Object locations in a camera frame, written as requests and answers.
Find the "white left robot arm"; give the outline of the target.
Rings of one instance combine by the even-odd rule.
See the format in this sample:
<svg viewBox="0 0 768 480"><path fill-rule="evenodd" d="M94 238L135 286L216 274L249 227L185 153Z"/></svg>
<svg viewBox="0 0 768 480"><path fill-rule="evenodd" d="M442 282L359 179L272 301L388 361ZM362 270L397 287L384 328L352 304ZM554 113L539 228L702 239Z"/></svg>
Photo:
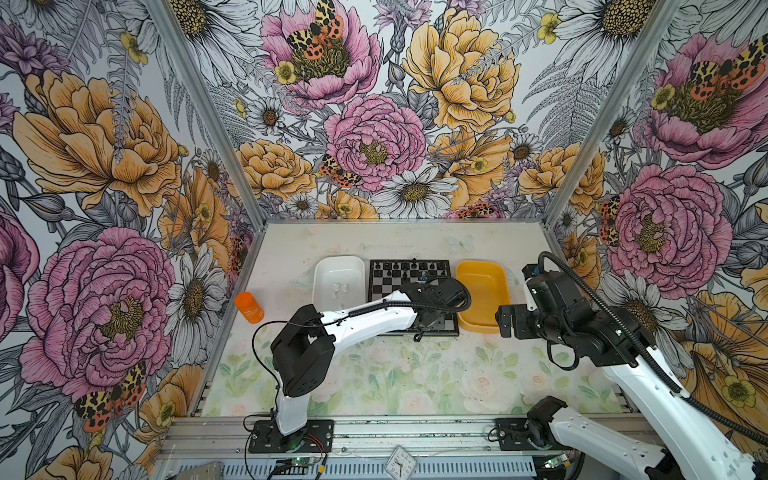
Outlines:
<svg viewBox="0 0 768 480"><path fill-rule="evenodd" d="M325 380L335 356L392 331L423 331L439 317L471 306L469 290L452 277L407 283L389 295L338 311L301 307L270 345L278 394L274 421L288 437L306 427L310 394Z"/></svg>

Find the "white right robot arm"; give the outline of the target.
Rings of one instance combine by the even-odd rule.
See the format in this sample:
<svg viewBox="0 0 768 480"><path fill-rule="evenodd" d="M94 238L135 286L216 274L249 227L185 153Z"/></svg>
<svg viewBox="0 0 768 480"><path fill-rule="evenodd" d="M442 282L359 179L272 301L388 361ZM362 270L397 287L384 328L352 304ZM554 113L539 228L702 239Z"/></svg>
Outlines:
<svg viewBox="0 0 768 480"><path fill-rule="evenodd" d="M503 337L563 346L589 360L638 407L660 439L653 445L589 420L548 395L521 427L496 424L499 443L517 441L538 450L578 450L626 479L764 479L767 465L742 452L732 431L761 443L766 437L696 400L673 377L653 334L625 307L609 305L566 263L544 252L523 269L523 304L502 305L495 315Z"/></svg>

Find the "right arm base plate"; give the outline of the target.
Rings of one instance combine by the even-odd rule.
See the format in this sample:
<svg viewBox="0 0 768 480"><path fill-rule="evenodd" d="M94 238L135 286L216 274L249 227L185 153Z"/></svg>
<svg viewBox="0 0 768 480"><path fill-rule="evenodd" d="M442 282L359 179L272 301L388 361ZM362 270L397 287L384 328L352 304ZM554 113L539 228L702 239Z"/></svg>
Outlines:
<svg viewBox="0 0 768 480"><path fill-rule="evenodd" d="M538 428L527 418L501 417L494 420L497 442L501 451L538 450Z"/></svg>

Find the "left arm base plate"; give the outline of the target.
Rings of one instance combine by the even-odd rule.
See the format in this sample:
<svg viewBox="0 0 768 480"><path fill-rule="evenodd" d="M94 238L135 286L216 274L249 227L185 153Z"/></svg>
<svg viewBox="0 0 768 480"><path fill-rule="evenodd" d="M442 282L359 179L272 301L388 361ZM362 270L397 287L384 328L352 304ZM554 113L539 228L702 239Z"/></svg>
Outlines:
<svg viewBox="0 0 768 480"><path fill-rule="evenodd" d="M328 453L335 422L309 420L298 431L282 435L274 420L259 420L251 429L246 450L250 454Z"/></svg>

